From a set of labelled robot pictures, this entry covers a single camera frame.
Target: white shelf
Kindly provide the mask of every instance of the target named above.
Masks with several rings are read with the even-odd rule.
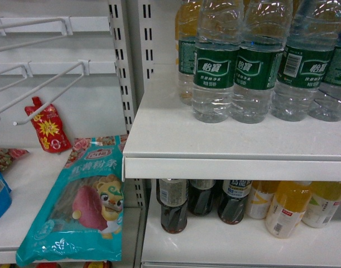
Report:
[[[173,69],[154,66],[124,149],[126,178],[341,180],[341,121],[203,123],[178,99]]]
[[[40,0],[32,4],[18,0],[0,0],[0,22],[5,24],[34,19],[70,17],[73,32],[108,31],[109,11],[107,0]],[[10,32],[60,32],[60,23],[43,23],[27,27],[15,27]]]
[[[28,151],[30,154],[17,160],[3,173],[12,189],[12,204],[0,218],[0,264],[15,263],[19,245],[70,154],[70,150],[60,155],[50,154],[41,149]],[[143,221],[142,213],[141,208],[124,209],[122,261],[114,263],[114,267],[136,265],[136,253],[139,250],[138,231],[142,236],[140,227]]]
[[[186,228],[169,234],[160,225],[161,208],[154,192],[143,245],[144,268],[341,267],[341,206],[325,228],[300,223],[288,239],[272,236],[264,220],[246,215],[239,224],[225,224],[217,215],[217,204],[204,217],[188,213]]]

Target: vermicelli package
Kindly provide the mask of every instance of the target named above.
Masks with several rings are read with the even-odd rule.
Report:
[[[17,250],[18,266],[36,260],[121,260],[126,140],[124,135],[75,141]]]

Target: water bottle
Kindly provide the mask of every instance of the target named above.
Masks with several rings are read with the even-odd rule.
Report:
[[[309,115],[328,122],[341,120],[341,32],[323,82],[314,94]]]
[[[230,108],[237,121],[260,123],[268,113],[291,20],[292,0],[250,1]]]
[[[195,40],[192,100],[199,121],[218,123],[229,116],[242,20],[242,0],[203,0]]]
[[[177,92],[180,100],[191,105],[194,77],[194,50],[200,0],[182,0],[175,17],[177,55]]]
[[[271,98],[271,113],[286,121],[303,120],[327,70],[341,30],[341,0],[302,0]]]

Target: white wire hook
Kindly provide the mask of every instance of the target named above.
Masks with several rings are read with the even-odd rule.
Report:
[[[8,69],[2,70],[2,71],[0,71],[0,75],[3,73],[7,73],[8,71],[18,69],[18,68],[21,68],[21,75],[23,76],[23,78],[14,82],[14,83],[6,85],[5,87],[0,88],[0,92],[6,90],[8,88],[14,87],[15,85],[25,81],[28,77],[32,77],[31,70],[30,70],[30,67],[28,64],[18,64],[18,65],[15,65],[13,67],[10,67]]]
[[[38,85],[37,87],[31,89],[30,91],[26,92],[25,94],[19,96],[18,98],[14,99],[13,101],[5,104],[4,106],[2,106],[0,108],[0,113],[4,112],[5,110],[9,109],[10,107],[14,106],[15,104],[19,103],[20,101],[22,101],[23,99],[29,97],[31,94],[34,94],[35,92],[39,91],[40,89],[42,89],[43,87],[47,86],[48,84],[50,84],[51,82],[55,81],[56,79],[60,78],[61,76],[65,75],[66,73],[68,73],[69,71],[75,69],[77,66],[80,66],[82,65],[82,75],[81,77],[83,77],[85,75],[85,69],[86,69],[86,66],[84,65],[84,62],[83,61],[79,61],[77,64],[73,65],[72,67],[68,68],[67,70],[65,70],[64,72],[50,78],[49,80],[43,82],[42,84]],[[18,122],[14,122],[13,125],[22,125],[22,123],[18,123]]]
[[[70,68],[67,72],[68,73],[70,70],[75,69],[77,66],[81,65],[82,66],[82,74],[76,78],[74,81],[72,81],[66,88],[64,88],[59,94],[57,94],[56,96],[54,96],[50,101],[46,102],[45,104],[43,104],[39,109],[37,109],[36,111],[34,111],[32,114],[30,114],[27,118],[25,118],[24,120],[21,121],[15,121],[13,122],[14,126],[19,126],[19,125],[25,125],[27,122],[29,122],[30,120],[32,120],[34,118],[34,116],[38,115],[40,112],[42,112],[47,106],[49,106],[52,102],[54,102],[59,96],[61,96],[62,94],[64,94],[67,90],[69,90],[69,88],[71,88],[75,83],[77,83],[79,80],[81,80],[82,77],[84,77],[85,75],[89,74],[88,71],[88,66],[85,66],[85,62],[88,61],[79,61],[77,64],[74,65],[73,68]]]

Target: orange juice bottle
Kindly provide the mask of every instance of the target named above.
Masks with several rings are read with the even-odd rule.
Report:
[[[246,214],[254,219],[264,219],[279,183],[277,180],[254,180],[246,203]]]
[[[302,220],[311,198],[311,181],[281,181],[266,216],[267,230],[289,238]]]
[[[303,222],[313,228],[326,226],[341,203],[341,181],[314,181]]]
[[[198,28],[200,0],[182,0],[175,17],[175,42],[178,50],[177,92],[180,100],[191,105],[195,63],[195,37]]]

